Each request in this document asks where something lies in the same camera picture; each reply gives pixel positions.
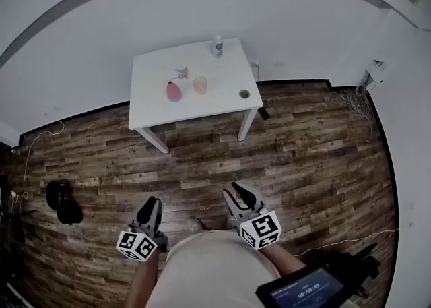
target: pink bottle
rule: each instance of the pink bottle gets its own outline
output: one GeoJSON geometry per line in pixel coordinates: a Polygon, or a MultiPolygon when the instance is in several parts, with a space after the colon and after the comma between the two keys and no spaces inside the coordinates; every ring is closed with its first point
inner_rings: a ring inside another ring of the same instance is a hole
{"type": "Polygon", "coordinates": [[[168,82],[166,93],[170,102],[178,102],[183,97],[181,89],[174,82],[168,82]]]}

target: clear cup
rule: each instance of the clear cup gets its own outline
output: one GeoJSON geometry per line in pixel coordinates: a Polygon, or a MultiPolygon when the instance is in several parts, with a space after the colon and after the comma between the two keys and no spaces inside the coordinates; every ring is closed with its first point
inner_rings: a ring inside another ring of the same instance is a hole
{"type": "Polygon", "coordinates": [[[204,95],[207,93],[208,80],[205,77],[196,77],[193,80],[193,85],[195,86],[196,93],[199,95],[204,95]]]}

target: electrical outlet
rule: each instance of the electrical outlet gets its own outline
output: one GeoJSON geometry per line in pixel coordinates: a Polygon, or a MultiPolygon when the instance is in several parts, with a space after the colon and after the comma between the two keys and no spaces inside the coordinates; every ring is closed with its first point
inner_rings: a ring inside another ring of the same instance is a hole
{"type": "Polygon", "coordinates": [[[373,85],[369,85],[368,89],[373,89],[376,85],[383,83],[383,80],[386,78],[385,69],[387,68],[387,64],[381,60],[372,60],[366,70],[371,75],[371,78],[375,81],[373,85]]]}

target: shoe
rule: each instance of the shoe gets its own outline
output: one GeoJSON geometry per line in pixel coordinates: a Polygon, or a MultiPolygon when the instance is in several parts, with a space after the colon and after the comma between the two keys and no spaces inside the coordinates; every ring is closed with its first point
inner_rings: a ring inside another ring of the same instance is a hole
{"type": "Polygon", "coordinates": [[[195,231],[205,230],[201,221],[196,217],[189,217],[187,220],[187,226],[192,233],[195,231]]]}

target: person's arm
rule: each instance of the person's arm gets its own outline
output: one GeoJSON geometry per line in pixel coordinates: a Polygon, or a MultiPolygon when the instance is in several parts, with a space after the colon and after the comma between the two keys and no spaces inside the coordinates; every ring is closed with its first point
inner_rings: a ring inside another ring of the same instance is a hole
{"type": "Polygon", "coordinates": [[[278,243],[273,243],[272,245],[262,248],[260,251],[271,263],[274,264],[275,268],[277,268],[280,273],[280,276],[291,274],[292,272],[305,267],[305,264],[302,261],[286,251],[278,243]]]}
{"type": "Polygon", "coordinates": [[[157,282],[159,252],[151,254],[147,262],[140,262],[127,293],[125,308],[144,308],[157,282]]]}

